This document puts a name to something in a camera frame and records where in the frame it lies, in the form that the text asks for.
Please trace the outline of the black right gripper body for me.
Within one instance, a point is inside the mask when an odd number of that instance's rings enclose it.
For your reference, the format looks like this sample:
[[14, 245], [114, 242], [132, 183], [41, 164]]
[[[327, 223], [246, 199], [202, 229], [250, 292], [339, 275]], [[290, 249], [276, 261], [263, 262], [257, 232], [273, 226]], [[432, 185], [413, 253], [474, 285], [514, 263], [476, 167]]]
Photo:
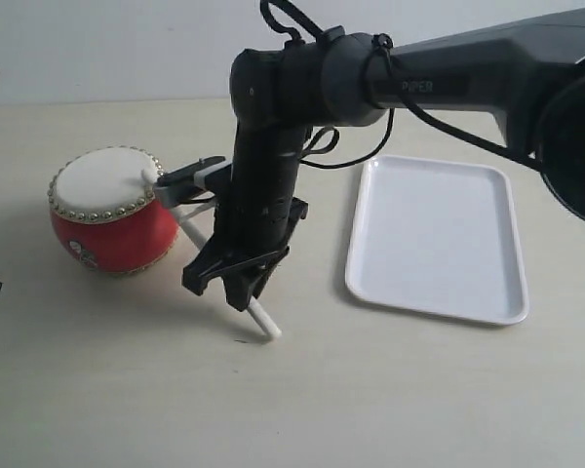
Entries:
[[288, 253], [289, 216], [307, 135], [306, 126], [237, 125], [220, 227], [224, 239], [241, 253]]

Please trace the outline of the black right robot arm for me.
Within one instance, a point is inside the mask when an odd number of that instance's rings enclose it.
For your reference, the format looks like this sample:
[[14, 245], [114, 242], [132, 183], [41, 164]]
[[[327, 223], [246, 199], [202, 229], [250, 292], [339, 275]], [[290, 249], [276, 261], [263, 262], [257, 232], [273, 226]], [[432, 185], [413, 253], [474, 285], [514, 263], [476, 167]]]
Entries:
[[585, 8], [506, 22], [405, 46], [385, 34], [322, 29], [288, 1], [259, 5], [286, 36], [275, 51], [233, 61], [233, 156], [195, 175], [216, 198], [214, 232], [182, 272], [201, 294], [224, 284], [245, 309], [288, 254], [307, 206], [293, 195], [311, 131], [365, 127], [409, 110], [436, 130], [539, 173], [585, 221]]

